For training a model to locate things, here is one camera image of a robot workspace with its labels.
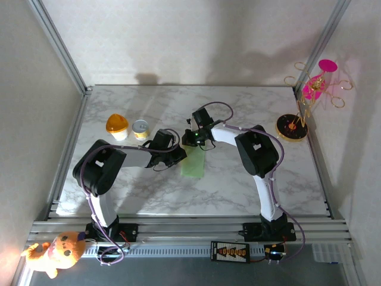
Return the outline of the aluminium frame side rail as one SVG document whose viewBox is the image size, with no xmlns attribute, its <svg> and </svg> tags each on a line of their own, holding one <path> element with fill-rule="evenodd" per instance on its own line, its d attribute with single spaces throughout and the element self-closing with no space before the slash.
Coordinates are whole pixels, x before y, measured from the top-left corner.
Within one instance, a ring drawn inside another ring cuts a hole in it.
<svg viewBox="0 0 381 286">
<path fill-rule="evenodd" d="M 332 219 L 343 219 L 343 216 L 341 215 L 339 211 L 339 207 L 335 199 L 334 187 L 330 180 L 328 169 L 323 157 L 322 149 L 318 141 L 318 137 L 316 134 L 316 123 L 312 115 L 312 111 L 310 111 L 309 117 L 308 116 L 305 117 L 305 120 L 308 126 L 307 141 L 310 146 L 315 168 L 318 174 L 320 185 L 324 193 L 324 199 L 325 199 L 328 211 L 330 213 L 330 217 Z"/>
<path fill-rule="evenodd" d="M 85 111 L 89 102 L 89 98 L 92 94 L 92 89 L 88 89 L 81 98 L 80 105 L 75 114 L 74 120 L 68 132 L 64 148 L 58 163 L 57 171 L 52 182 L 51 190 L 49 191 L 46 204 L 43 210 L 40 212 L 38 219 L 45 221 L 48 220 L 49 214 L 52 210 L 52 206 L 60 199 L 61 191 L 64 186 L 67 172 L 70 167 L 70 162 L 73 156 L 73 152 L 76 146 L 76 142 L 80 133 L 80 128 L 83 122 Z"/>
</svg>

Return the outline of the aluminium frame cross rail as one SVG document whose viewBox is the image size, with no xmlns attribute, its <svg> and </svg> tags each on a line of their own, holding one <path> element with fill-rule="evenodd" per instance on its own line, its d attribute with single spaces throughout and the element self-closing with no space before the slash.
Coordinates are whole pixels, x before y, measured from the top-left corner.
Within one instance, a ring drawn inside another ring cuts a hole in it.
<svg viewBox="0 0 381 286">
<path fill-rule="evenodd" d="M 351 243 L 352 237 L 344 220 L 326 216 L 307 216 L 296 219 L 304 230 L 306 243 Z M 244 223 L 259 222 L 254 216 L 234 217 L 170 217 L 130 216 L 121 217 L 120 223 L 138 224 L 138 244 L 202 244 L 211 240 L 242 242 L 239 231 Z M 83 217 L 56 217 L 35 221 L 27 244 L 52 241 L 64 231 L 82 231 L 89 219 Z"/>
</svg>

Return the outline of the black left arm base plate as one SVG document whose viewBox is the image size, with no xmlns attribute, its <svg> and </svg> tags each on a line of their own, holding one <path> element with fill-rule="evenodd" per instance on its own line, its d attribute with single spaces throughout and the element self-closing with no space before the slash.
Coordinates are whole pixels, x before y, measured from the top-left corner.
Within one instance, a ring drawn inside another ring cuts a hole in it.
<svg viewBox="0 0 381 286">
<path fill-rule="evenodd" d="M 97 242 L 109 242 L 109 239 L 99 230 L 97 224 L 88 223 L 86 225 L 86 231 L 88 231 L 86 238 L 94 239 Z M 138 236 L 138 224 L 118 223 L 104 228 L 104 231 L 115 242 L 122 243 L 127 240 L 130 243 L 134 243 Z"/>
</svg>

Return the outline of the black module with yellow connector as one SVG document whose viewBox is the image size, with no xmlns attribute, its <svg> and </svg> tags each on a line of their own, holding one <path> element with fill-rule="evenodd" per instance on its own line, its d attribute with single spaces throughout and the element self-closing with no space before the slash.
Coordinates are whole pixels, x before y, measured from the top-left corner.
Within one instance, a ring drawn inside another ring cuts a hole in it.
<svg viewBox="0 0 381 286">
<path fill-rule="evenodd" d="M 279 264 L 287 256 L 285 243 L 267 244 L 264 246 L 264 253 L 269 265 L 272 263 Z"/>
</svg>

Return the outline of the green paper sheet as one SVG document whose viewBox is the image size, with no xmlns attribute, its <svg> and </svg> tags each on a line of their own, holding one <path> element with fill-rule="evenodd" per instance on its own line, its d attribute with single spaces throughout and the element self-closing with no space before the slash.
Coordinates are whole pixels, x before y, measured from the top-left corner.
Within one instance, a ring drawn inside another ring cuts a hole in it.
<svg viewBox="0 0 381 286">
<path fill-rule="evenodd" d="M 199 147 L 182 147 L 186 151 L 187 157 L 181 164 L 181 175 L 193 178 L 204 176 L 205 151 Z"/>
</svg>

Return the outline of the white cup with orange lid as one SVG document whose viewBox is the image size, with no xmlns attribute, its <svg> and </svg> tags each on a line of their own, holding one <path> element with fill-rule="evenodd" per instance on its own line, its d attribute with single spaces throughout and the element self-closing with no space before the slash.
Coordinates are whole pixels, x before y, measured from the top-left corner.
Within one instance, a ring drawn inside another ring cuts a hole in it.
<svg viewBox="0 0 381 286">
<path fill-rule="evenodd" d="M 117 141 L 123 141 L 128 137 L 128 127 L 129 122 L 120 114 L 112 114 L 106 123 L 106 131 Z"/>
</svg>

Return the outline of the aluminium frame post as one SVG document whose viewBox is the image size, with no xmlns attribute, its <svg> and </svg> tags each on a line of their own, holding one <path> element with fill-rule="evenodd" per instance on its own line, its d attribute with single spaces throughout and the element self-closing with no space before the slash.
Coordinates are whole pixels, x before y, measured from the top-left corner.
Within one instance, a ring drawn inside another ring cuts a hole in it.
<svg viewBox="0 0 381 286">
<path fill-rule="evenodd" d="M 307 72 L 313 71 L 351 2 L 352 0 L 336 0 L 325 24 L 303 39 L 302 43 L 307 45 L 308 53 L 305 68 L 302 69 L 298 77 L 299 81 L 306 80 Z"/>
<path fill-rule="evenodd" d="M 37 21 L 40 23 L 41 28 L 48 37 L 48 40 L 56 52 L 58 58 L 65 67 L 69 77 L 74 82 L 76 88 L 82 94 L 90 95 L 92 88 L 88 87 L 82 78 L 74 60 L 72 59 L 58 29 L 56 28 L 53 19 L 49 15 L 43 0 L 26 0 L 31 10 L 33 11 Z"/>
</svg>

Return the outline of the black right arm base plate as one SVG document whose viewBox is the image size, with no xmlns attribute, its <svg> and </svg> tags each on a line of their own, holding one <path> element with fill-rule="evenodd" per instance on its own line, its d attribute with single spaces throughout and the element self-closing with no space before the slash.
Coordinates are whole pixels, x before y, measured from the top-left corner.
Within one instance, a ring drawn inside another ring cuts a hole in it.
<svg viewBox="0 0 381 286">
<path fill-rule="evenodd" d="M 280 229 L 272 229 L 265 223 L 244 223 L 239 234 L 245 242 L 282 242 L 296 241 L 296 232 L 293 223 L 286 223 Z"/>
</svg>

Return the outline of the yellow tin can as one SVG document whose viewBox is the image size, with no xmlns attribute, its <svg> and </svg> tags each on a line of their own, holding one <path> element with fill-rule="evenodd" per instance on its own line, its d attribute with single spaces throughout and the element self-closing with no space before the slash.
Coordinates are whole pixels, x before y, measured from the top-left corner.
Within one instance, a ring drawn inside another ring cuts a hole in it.
<svg viewBox="0 0 381 286">
<path fill-rule="evenodd" d="M 137 120 L 132 124 L 132 131 L 137 140 L 144 141 L 149 137 L 149 125 L 145 120 Z"/>
</svg>

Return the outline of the clear plastic compartment box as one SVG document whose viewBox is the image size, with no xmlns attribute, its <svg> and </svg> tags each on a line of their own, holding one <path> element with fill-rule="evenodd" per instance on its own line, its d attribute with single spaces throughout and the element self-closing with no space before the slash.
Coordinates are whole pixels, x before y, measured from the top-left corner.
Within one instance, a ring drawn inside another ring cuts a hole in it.
<svg viewBox="0 0 381 286">
<path fill-rule="evenodd" d="M 347 244 L 315 243 L 311 247 L 315 262 L 349 264 L 352 261 L 351 251 Z"/>
</svg>

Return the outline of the pink plastic glass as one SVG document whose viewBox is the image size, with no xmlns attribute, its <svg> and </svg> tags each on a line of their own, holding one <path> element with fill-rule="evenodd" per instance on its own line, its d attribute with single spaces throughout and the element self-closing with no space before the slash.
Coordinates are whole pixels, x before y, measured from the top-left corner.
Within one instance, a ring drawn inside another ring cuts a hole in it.
<svg viewBox="0 0 381 286">
<path fill-rule="evenodd" d="M 316 76 L 309 77 L 302 89 L 302 96 L 306 100 L 317 100 L 320 95 L 326 90 L 328 84 L 326 83 L 326 73 L 333 73 L 338 69 L 337 64 L 328 59 L 323 59 L 318 62 L 320 73 Z"/>
</svg>

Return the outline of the orange plush toy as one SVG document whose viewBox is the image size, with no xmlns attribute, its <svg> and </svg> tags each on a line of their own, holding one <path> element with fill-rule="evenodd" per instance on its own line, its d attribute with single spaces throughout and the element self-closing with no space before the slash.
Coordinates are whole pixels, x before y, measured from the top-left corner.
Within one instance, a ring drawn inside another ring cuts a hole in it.
<svg viewBox="0 0 381 286">
<path fill-rule="evenodd" d="M 59 269 L 71 268 L 83 256 L 87 233 L 87 231 L 62 232 L 51 243 L 32 244 L 21 253 L 21 257 L 25 257 L 27 265 L 32 270 L 44 272 L 54 279 Z"/>
</svg>

